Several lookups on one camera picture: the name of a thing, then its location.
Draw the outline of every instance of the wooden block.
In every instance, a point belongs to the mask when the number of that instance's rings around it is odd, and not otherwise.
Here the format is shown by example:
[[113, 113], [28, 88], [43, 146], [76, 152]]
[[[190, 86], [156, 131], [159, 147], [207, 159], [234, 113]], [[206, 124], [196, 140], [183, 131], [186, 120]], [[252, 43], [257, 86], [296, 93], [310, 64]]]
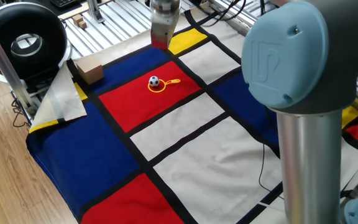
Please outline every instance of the wooden block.
[[82, 28], [82, 29], [85, 29], [86, 28], [86, 22], [85, 21], [81, 21], [78, 23], [79, 27]]
[[95, 57], [90, 56], [78, 61], [77, 67], [81, 78], [88, 85], [104, 78], [102, 65]]
[[78, 26], [78, 27], [80, 26], [80, 22], [84, 21], [84, 19], [82, 18], [82, 16], [79, 15], [79, 14], [73, 16], [72, 19], [73, 19], [74, 24], [75, 24], [76, 26]]

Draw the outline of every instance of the yellow square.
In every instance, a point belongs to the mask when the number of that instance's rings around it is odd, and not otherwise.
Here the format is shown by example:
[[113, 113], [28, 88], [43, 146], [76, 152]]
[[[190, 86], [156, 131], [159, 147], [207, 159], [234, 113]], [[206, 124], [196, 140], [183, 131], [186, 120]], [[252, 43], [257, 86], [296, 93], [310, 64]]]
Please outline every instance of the yellow square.
[[169, 50], [174, 54], [179, 54], [180, 52], [188, 49], [189, 47], [197, 44], [198, 42], [207, 38], [205, 34], [198, 32], [195, 28], [183, 32], [174, 36], [169, 45]]

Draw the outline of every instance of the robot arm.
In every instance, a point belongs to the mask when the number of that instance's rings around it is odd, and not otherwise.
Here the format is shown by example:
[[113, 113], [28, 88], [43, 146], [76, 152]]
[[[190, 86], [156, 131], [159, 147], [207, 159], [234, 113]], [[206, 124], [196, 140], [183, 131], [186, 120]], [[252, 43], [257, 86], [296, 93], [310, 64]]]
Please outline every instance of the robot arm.
[[242, 72], [277, 112], [289, 224], [339, 223], [342, 109], [356, 98], [358, 0], [295, 1], [248, 32]]
[[152, 46], [167, 50], [178, 23], [180, 0], [151, 0]]

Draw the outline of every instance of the wooden floor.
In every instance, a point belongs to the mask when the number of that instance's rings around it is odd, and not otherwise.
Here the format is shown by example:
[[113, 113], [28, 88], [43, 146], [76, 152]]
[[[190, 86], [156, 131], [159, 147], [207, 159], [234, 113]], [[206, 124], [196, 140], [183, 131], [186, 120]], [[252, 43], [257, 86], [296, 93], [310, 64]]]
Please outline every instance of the wooden floor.
[[[0, 84], [0, 224], [77, 223], [25, 145], [26, 127], [14, 128], [13, 99]], [[17, 124], [23, 123], [21, 116]]]

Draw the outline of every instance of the logo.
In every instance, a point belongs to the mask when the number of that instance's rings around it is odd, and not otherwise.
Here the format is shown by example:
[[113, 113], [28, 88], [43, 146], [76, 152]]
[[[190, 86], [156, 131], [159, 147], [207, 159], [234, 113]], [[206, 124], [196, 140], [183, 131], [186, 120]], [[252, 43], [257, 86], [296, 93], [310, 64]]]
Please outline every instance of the logo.
[[267, 42], [252, 42], [251, 77], [253, 82], [264, 83], [275, 75], [280, 64], [280, 44]]

